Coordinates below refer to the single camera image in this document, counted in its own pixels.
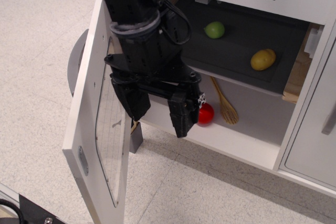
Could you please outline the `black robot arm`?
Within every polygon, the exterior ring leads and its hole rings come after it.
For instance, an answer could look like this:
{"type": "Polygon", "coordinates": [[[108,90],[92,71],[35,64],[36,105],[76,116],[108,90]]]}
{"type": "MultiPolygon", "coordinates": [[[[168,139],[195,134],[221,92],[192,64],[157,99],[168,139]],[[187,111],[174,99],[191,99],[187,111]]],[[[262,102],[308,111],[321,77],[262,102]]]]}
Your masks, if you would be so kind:
{"type": "Polygon", "coordinates": [[[177,20],[186,16],[170,0],[104,1],[122,50],[104,60],[122,106],[137,121],[150,108],[150,95],[165,98],[176,136],[186,137],[205,102],[200,74],[181,58],[191,31],[182,38],[177,20]]]}

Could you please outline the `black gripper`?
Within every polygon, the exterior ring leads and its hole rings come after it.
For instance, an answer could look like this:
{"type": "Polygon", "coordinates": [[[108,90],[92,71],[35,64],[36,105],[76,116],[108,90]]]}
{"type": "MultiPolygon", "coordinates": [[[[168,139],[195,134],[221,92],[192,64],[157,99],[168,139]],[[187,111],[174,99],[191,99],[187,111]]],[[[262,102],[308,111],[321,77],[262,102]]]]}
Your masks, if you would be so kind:
{"type": "Polygon", "coordinates": [[[178,55],[154,74],[140,74],[117,68],[123,54],[109,54],[105,63],[112,69],[111,83],[120,103],[133,120],[150,108],[149,94],[168,100],[176,136],[183,138],[198,122],[198,108],[205,103],[199,89],[201,75],[187,66],[178,55]]]}

